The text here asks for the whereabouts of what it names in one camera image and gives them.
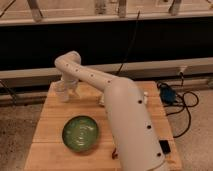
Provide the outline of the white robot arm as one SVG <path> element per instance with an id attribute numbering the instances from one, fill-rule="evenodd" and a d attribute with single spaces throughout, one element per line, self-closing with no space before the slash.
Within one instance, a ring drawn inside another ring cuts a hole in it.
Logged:
<path id="1" fill-rule="evenodd" d="M 133 80 L 81 65 L 71 51 L 54 61 L 61 83 L 74 88 L 79 80 L 104 94 L 104 106 L 122 171 L 170 171 L 162 151 L 144 94 Z"/>

